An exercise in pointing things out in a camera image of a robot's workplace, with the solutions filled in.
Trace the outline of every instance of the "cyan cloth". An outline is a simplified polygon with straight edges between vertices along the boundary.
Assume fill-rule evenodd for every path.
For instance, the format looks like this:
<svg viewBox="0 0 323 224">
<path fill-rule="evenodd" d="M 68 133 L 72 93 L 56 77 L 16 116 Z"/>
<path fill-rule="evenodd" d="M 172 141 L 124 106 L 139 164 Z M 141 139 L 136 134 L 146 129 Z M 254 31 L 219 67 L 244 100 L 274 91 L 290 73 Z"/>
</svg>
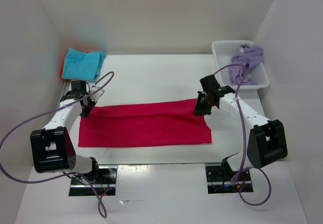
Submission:
<svg viewBox="0 0 323 224">
<path fill-rule="evenodd" d="M 64 59 L 63 79 L 95 82 L 100 74 L 105 52 L 79 52 L 70 48 Z"/>
</svg>

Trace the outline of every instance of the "red towel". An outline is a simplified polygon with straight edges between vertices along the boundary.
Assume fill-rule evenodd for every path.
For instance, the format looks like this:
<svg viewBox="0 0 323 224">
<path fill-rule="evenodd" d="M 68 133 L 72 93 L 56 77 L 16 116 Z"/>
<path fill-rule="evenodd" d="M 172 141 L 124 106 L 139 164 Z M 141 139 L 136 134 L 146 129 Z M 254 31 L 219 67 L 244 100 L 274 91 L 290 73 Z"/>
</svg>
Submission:
<svg viewBox="0 0 323 224">
<path fill-rule="evenodd" d="M 79 147 L 150 147 L 211 143 L 196 99 L 94 107 L 80 123 Z"/>
</svg>

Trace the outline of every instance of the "white backdrop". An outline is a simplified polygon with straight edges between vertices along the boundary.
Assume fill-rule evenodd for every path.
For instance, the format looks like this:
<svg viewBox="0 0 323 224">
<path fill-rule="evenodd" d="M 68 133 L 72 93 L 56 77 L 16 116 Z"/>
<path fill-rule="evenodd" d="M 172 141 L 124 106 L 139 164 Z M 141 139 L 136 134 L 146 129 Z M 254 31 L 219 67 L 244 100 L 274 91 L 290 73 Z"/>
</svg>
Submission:
<svg viewBox="0 0 323 224">
<path fill-rule="evenodd" d="M 253 39 L 273 0 L 40 0 L 65 43 L 107 52 L 211 52 Z"/>
<path fill-rule="evenodd" d="M 255 42 L 271 80 L 265 114 L 285 126 L 292 172 L 310 224 L 322 223 L 323 0 L 275 0 Z"/>
<path fill-rule="evenodd" d="M 0 136 L 24 119 L 57 106 L 61 41 L 38 0 L 0 0 Z M 27 180 L 32 159 L 29 135 L 44 117 L 15 131 L 0 151 L 1 163 Z M 1 223 L 14 223 L 26 185 L 0 173 Z"/>
</svg>

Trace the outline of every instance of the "folded towel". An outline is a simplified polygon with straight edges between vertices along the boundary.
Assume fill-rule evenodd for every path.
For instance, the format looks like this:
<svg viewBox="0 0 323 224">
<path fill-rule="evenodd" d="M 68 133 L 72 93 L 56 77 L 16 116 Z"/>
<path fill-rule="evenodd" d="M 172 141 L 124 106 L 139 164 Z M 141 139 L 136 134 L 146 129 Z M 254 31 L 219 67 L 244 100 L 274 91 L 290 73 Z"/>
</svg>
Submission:
<svg viewBox="0 0 323 224">
<path fill-rule="evenodd" d="M 253 45 L 241 45 L 241 48 L 237 56 L 231 58 L 233 64 L 240 64 L 246 67 L 247 72 L 240 66 L 229 67 L 230 81 L 233 85 L 238 85 L 245 73 L 250 73 L 255 67 L 262 63 L 262 48 Z M 253 81 L 250 77 L 245 77 L 242 85 L 256 85 L 257 83 Z"/>
<path fill-rule="evenodd" d="M 204 116 L 194 116 L 196 99 L 95 106 L 82 117 L 79 147 L 152 147 L 211 143 Z"/>
<path fill-rule="evenodd" d="M 70 48 L 64 59 L 63 79 L 95 82 L 100 74 L 105 52 L 79 52 Z"/>
</svg>

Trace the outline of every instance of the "plastic basket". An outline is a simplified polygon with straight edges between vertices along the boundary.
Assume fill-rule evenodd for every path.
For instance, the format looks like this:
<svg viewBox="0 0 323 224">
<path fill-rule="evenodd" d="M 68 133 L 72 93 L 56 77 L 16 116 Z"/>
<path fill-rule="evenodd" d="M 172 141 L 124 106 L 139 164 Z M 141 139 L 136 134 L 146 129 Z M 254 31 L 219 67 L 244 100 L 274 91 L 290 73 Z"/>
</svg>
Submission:
<svg viewBox="0 0 323 224">
<path fill-rule="evenodd" d="M 222 68 L 225 65 L 231 64 L 231 58 L 237 55 L 241 45 L 252 46 L 252 41 L 245 40 L 226 40 L 226 41 L 214 41 L 212 43 L 212 52 L 214 62 L 216 64 L 216 70 Z M 264 68 L 263 63 L 260 63 L 254 70 L 248 74 L 257 85 L 242 85 L 240 90 L 258 90 L 260 88 L 266 88 L 269 86 L 269 78 Z M 221 70 L 216 74 L 216 79 L 221 86 L 230 85 L 233 89 L 237 88 L 237 85 L 232 85 L 230 82 L 229 68 Z"/>
</svg>

